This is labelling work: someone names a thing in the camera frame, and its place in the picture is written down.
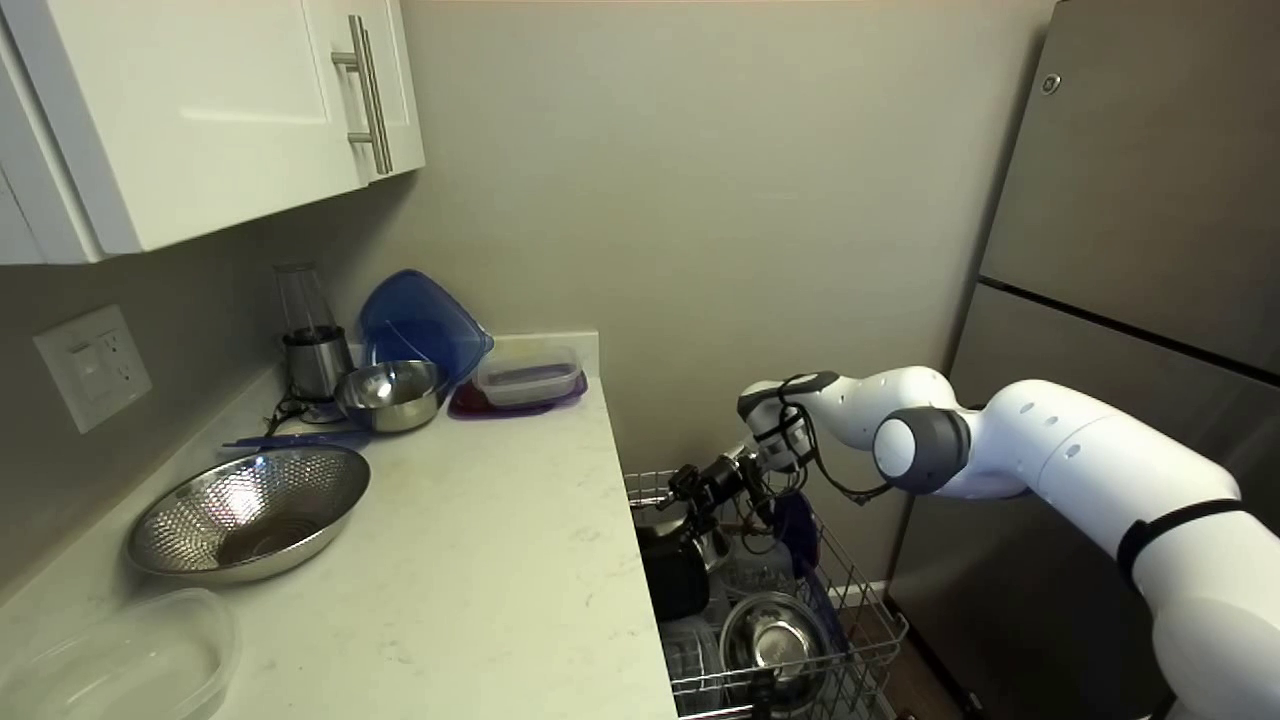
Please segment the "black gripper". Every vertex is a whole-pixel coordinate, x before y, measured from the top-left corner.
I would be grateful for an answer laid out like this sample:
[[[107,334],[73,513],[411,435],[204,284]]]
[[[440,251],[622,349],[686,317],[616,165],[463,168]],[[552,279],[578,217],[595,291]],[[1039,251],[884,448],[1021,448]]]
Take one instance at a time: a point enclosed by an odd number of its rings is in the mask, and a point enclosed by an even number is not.
[[[743,498],[750,505],[750,517],[765,530],[780,530],[780,509],[770,489],[765,483],[765,467],[755,456],[717,456],[711,465],[681,465],[666,478],[666,491],[683,505],[683,530],[691,536],[705,536],[717,530],[717,509]]]

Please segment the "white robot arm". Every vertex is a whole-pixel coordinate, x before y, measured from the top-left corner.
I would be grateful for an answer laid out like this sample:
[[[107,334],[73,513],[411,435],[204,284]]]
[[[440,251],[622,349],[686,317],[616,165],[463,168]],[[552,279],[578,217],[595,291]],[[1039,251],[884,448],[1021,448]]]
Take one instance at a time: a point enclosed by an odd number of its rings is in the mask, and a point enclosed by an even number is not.
[[[1010,379],[963,410],[926,363],[755,379],[736,416],[743,442],[721,467],[743,480],[809,473],[829,432],[870,456],[875,491],[1031,491],[1147,605],[1177,720],[1280,720],[1280,536],[1196,448],[1054,379]]]

